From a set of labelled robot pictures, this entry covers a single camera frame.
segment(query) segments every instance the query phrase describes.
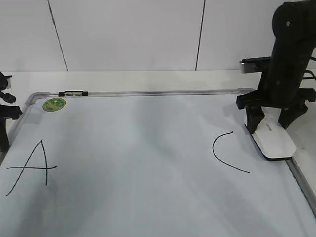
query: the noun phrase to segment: green circular sticker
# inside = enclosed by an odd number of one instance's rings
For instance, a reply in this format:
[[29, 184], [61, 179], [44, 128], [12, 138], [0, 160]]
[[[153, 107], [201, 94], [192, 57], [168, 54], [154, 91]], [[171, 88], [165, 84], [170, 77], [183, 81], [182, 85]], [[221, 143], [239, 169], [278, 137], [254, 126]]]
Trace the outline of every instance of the green circular sticker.
[[54, 112], [61, 110], [66, 105], [66, 100], [63, 98], [53, 98], [50, 100], [47, 100], [43, 104], [43, 109], [47, 112]]

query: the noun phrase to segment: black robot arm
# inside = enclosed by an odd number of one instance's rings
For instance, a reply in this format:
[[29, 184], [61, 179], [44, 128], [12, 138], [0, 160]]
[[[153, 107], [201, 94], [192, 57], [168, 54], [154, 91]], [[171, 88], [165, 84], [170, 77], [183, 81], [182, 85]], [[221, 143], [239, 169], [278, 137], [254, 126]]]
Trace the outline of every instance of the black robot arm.
[[239, 109], [246, 108], [251, 134], [264, 117], [261, 106], [281, 108], [278, 121], [286, 129], [306, 113], [306, 100], [316, 100], [315, 90], [299, 88], [316, 47], [316, 0], [285, 2], [275, 11], [272, 28], [271, 58], [260, 58], [256, 65], [262, 71], [258, 89], [236, 101]]

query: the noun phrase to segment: black clamp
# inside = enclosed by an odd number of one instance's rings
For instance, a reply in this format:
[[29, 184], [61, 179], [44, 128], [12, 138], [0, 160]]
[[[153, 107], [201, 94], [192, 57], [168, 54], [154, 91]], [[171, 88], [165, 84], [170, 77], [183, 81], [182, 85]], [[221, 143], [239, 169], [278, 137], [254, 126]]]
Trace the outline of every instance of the black clamp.
[[[13, 104], [16, 101], [15, 96], [2, 92], [2, 90], [7, 89], [8, 79], [11, 77], [12, 76], [5, 76], [0, 72], [0, 98], [7, 103]], [[10, 147], [6, 133], [6, 120], [16, 120], [19, 119], [21, 115], [22, 111], [19, 106], [0, 105], [0, 152], [6, 152]]]

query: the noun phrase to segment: whiteboard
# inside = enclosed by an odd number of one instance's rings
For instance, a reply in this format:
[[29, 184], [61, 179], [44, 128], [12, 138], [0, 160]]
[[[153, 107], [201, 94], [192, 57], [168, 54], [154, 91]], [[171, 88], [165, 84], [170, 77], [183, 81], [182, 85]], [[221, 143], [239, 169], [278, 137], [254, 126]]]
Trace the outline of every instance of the whiteboard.
[[[32, 107], [0, 166], [1, 237], [313, 237], [286, 162], [268, 162], [237, 95], [65, 98]], [[241, 172], [225, 162], [249, 171]], [[41, 141], [48, 167], [21, 168]], [[35, 149], [27, 166], [45, 167]]]

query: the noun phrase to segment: black marker line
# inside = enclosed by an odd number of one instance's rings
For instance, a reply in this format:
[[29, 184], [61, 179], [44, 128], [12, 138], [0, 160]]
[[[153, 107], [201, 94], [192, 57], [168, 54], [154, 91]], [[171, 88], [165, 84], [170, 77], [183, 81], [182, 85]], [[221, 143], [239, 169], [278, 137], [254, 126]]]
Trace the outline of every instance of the black marker line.
[[7, 169], [17, 169], [17, 168], [26, 168], [26, 169], [54, 169], [56, 168], [57, 166], [55, 165], [54, 167], [47, 167], [47, 168], [44, 168], [44, 167], [24, 167], [24, 166], [16, 166], [16, 167], [9, 167]]
[[43, 148], [44, 158], [45, 158], [45, 168], [46, 168], [45, 186], [47, 186], [48, 169], [47, 169], [47, 158], [46, 158], [45, 148], [44, 148], [44, 145], [43, 145], [43, 140], [41, 141], [41, 147]]
[[249, 174], [250, 174], [249, 171], [246, 171], [246, 170], [243, 170], [243, 169], [239, 169], [239, 168], [237, 168], [237, 167], [235, 167], [235, 166], [232, 166], [232, 165], [227, 164], [226, 162], [222, 161], [221, 159], [219, 159], [219, 158], [216, 156], [216, 154], [215, 154], [215, 152], [214, 152], [214, 145], [215, 145], [217, 139], [219, 139], [219, 138], [222, 137], [222, 136], [225, 136], [225, 135], [228, 135], [228, 134], [232, 134], [232, 133], [233, 133], [233, 132], [224, 133], [224, 134], [218, 136], [218, 137], [215, 139], [215, 141], [213, 142], [213, 154], [214, 154], [214, 156], [215, 156], [221, 163], [224, 163], [225, 165], [228, 165], [228, 166], [230, 166], [230, 167], [232, 167], [232, 168], [234, 168], [234, 169], [237, 169], [237, 170], [240, 170], [240, 171], [242, 171], [242, 172], [245, 172], [245, 173], [249, 173]]
[[37, 143], [37, 145], [36, 145], [36, 146], [34, 147], [34, 149], [32, 150], [32, 153], [30, 154], [28, 160], [26, 161], [25, 165], [23, 166], [23, 169], [21, 170], [21, 173], [20, 173], [19, 177], [17, 178], [17, 180], [15, 181], [15, 183], [14, 183], [12, 189], [10, 190], [10, 192], [9, 192], [6, 196], [9, 196], [10, 193], [11, 193], [11, 192], [13, 191], [13, 189], [15, 188], [16, 184], [18, 183], [19, 179], [21, 178], [21, 175], [22, 175], [23, 171], [25, 170], [26, 165], [28, 164], [30, 158], [32, 157], [32, 155], [33, 155], [33, 153], [34, 153], [36, 147], [38, 147], [41, 142], [42, 142], [42, 140], [41, 140], [39, 143]]

